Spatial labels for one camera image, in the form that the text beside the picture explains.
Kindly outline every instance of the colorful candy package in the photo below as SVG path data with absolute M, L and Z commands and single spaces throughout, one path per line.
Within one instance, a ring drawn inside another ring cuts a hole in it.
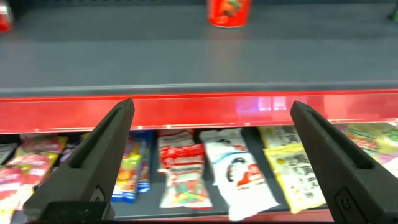
M 11 159 L 7 165 L 31 165 L 29 175 L 25 178 L 23 190 L 20 193 L 18 210 L 22 210 L 25 201 L 34 193 L 34 187 L 40 185 L 49 174 L 58 159 L 57 153 L 45 151 L 23 151 L 23 155 Z
M 265 149 L 264 154 L 293 214 L 326 203 L 302 144 Z
M 301 143 L 294 126 L 263 126 L 258 129 L 266 149 Z
M 256 160 L 242 144 L 244 139 L 240 131 L 241 128 L 200 133 L 213 166 L 215 182 L 229 205 L 232 221 L 278 205 Z
M 160 152 L 163 147 L 172 147 L 172 146 L 189 146 L 194 144 L 193 141 L 193 130 L 184 129 L 184 130 L 159 130 L 157 132 L 157 147 L 159 153 L 159 167 L 157 171 L 159 173 L 164 173 L 166 170 L 163 168 L 163 164 L 160 158 Z
M 32 166 L 0 166 L 0 223 L 11 223 L 19 204 L 19 193 Z
M 202 144 L 163 147 L 160 153 L 166 169 L 166 190 L 161 208 L 211 208 L 203 185 L 205 149 Z
M 113 202 L 134 203 L 137 181 L 142 167 L 142 155 L 147 149 L 147 140 L 139 134 L 130 134 L 122 158 L 118 178 L 113 189 Z
M 48 136 L 57 136 L 58 133 L 32 133 L 32 134 L 20 134 L 19 138 L 22 141 L 32 139 L 32 138 L 43 138 Z
M 398 129 L 388 123 L 338 124 L 347 135 L 382 165 L 398 157 Z
M 67 144 L 68 137 L 61 136 L 39 136 L 25 139 L 18 147 L 16 157 L 22 156 L 24 152 L 33 150 L 61 153 Z
M 17 146 L 17 143 L 0 144 L 0 165 L 5 163 Z
M 142 133 L 142 137 L 146 141 L 146 149 L 142 157 L 142 168 L 140 178 L 138 180 L 137 191 L 139 193 L 146 193 L 150 190 L 149 182 L 149 168 L 150 168 L 150 153 L 152 146 L 153 131 L 145 131 Z

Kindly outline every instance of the red candy bag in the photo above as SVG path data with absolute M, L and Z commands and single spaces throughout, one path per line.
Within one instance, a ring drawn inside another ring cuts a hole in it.
M 0 166 L 0 223 L 10 223 L 17 208 L 20 189 L 32 166 Z
M 192 129 L 184 129 L 184 130 L 174 130 L 174 129 L 166 129 L 159 130 L 157 132 L 157 147 L 159 153 L 159 167 L 157 169 L 158 173 L 166 172 L 166 169 L 163 167 L 162 158 L 160 156 L 160 152 L 165 147 L 173 147 L 173 146 L 190 146 L 195 142 L 193 141 L 193 130 Z
M 163 147 L 160 156 L 167 174 L 160 207 L 211 208 L 201 178 L 205 163 L 203 145 Z

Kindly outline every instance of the upper shelf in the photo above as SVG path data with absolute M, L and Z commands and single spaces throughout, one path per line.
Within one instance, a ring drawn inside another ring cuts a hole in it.
M 32 9 L 0 35 L 0 97 L 396 88 L 391 10 L 254 6 L 220 29 L 205 6 Z

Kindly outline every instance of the blue package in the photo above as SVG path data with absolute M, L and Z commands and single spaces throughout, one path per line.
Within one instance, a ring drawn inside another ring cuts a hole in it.
M 138 192 L 146 193 L 150 190 L 150 181 L 149 181 L 149 171 L 150 171 L 150 153 L 152 149 L 152 137 L 154 135 L 153 131 L 146 131 L 145 140 L 146 140 L 146 149 L 144 156 L 142 158 L 142 169 L 140 178 L 138 180 Z

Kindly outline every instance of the white candy bag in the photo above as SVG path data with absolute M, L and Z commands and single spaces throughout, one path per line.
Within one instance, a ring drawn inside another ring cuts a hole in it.
M 242 220 L 279 205 L 240 132 L 241 128 L 200 133 L 213 168 L 215 184 L 229 205 L 231 221 Z

